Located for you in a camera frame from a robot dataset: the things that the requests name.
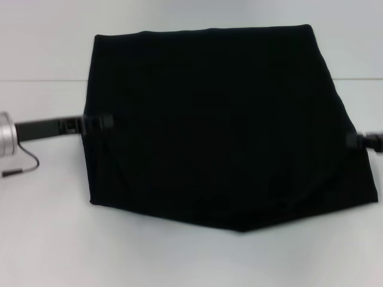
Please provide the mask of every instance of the black clamp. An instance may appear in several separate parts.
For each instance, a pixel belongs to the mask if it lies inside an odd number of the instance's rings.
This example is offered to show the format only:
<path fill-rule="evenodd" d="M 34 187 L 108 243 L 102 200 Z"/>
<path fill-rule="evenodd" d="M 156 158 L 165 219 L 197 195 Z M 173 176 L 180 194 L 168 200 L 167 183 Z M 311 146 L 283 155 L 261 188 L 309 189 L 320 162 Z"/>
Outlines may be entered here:
<path fill-rule="evenodd" d="M 351 149 L 370 148 L 373 149 L 375 152 L 383 152 L 383 134 L 371 133 L 366 135 L 347 135 L 346 147 Z"/>

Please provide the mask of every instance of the black fabric cover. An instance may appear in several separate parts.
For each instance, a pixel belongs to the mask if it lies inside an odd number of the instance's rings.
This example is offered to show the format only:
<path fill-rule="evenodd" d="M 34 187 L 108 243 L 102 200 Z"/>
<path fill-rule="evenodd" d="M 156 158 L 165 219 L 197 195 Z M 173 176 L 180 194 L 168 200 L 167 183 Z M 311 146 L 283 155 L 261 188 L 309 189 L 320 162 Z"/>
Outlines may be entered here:
<path fill-rule="evenodd" d="M 95 37 L 90 202 L 237 231 L 378 201 L 309 25 Z"/>

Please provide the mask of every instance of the white surface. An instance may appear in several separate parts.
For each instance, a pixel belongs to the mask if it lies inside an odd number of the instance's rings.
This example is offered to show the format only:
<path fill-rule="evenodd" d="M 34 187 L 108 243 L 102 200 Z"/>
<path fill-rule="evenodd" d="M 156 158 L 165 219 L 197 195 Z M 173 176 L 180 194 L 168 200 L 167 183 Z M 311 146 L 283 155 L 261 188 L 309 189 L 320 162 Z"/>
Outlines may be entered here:
<path fill-rule="evenodd" d="M 0 80 L 86 80 L 93 37 L 311 24 L 335 78 L 383 77 L 377 0 L 0 0 Z"/>
<path fill-rule="evenodd" d="M 68 80 L 87 79 L 97 33 L 310 23 L 333 77 L 383 77 L 381 8 L 375 0 L 0 0 L 0 111 L 16 121 L 82 113 L 87 83 Z M 356 128 L 381 130 L 383 81 L 335 83 Z M 380 203 L 236 234 L 92 206 L 79 137 L 25 146 L 41 167 L 0 181 L 1 287 L 383 285 Z M 383 157 L 370 162 L 381 196 Z M 0 170 L 27 164 L 19 152 Z"/>
<path fill-rule="evenodd" d="M 338 81 L 361 131 L 383 122 L 381 81 Z M 86 83 L 0 83 L 15 120 L 78 114 Z M 80 138 L 26 144 L 34 173 L 0 181 L 0 286 L 381 286 L 381 204 L 248 234 L 92 206 Z M 372 154 L 381 191 L 383 158 Z M 18 153 L 0 169 L 32 164 Z"/>

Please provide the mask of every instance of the wire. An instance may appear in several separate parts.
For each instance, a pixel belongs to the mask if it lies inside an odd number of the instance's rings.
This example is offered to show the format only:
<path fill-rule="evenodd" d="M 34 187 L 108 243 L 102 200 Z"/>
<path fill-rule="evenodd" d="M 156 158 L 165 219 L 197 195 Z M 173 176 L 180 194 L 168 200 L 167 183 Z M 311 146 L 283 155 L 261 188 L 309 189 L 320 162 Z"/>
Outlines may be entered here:
<path fill-rule="evenodd" d="M 33 153 L 31 153 L 30 151 L 28 151 L 25 147 L 23 147 L 20 142 L 18 143 L 20 149 L 25 152 L 27 155 L 33 157 L 36 161 L 36 165 L 35 166 L 32 166 L 32 167 L 29 167 L 27 169 L 23 169 L 23 172 L 33 172 L 34 170 L 37 170 L 37 168 L 40 166 L 40 161 L 38 160 L 38 157 L 35 156 Z"/>
<path fill-rule="evenodd" d="M 10 169 L 10 170 L 4 170 L 1 172 L 1 176 L 3 178 L 7 177 L 7 176 L 10 176 L 10 175 L 18 175 L 20 173 L 25 173 L 25 172 L 33 172 L 34 170 L 37 170 L 37 168 L 40 166 L 40 161 L 38 160 L 37 156 L 35 156 L 33 153 L 31 153 L 30 151 L 26 150 L 21 144 L 20 142 L 18 143 L 20 149 L 25 152 L 27 155 L 29 155 L 30 157 L 33 157 L 36 161 L 36 165 L 35 166 L 32 166 L 32 167 L 28 167 L 27 169 Z"/>

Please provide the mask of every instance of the silver cylinder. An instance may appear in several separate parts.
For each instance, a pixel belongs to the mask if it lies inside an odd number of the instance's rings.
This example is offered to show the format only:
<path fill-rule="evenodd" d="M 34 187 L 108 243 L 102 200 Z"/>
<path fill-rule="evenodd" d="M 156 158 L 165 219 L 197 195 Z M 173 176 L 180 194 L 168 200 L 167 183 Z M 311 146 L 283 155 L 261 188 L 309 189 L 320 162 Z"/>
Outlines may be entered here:
<path fill-rule="evenodd" d="M 0 157 L 16 153 L 16 127 L 7 112 L 0 112 Z"/>

